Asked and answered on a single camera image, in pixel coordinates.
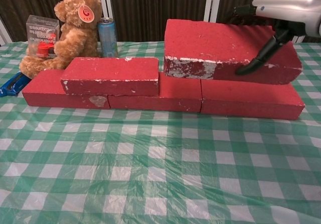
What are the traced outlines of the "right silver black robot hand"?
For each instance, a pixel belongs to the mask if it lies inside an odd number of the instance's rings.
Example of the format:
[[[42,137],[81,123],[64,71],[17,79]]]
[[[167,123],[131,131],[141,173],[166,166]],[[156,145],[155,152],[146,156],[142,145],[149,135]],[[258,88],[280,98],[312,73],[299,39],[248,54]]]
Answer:
[[[275,34],[249,64],[235,71],[237,75],[258,70],[295,36],[320,37],[320,0],[253,0],[248,5],[234,7],[226,21],[246,16],[273,19]]]

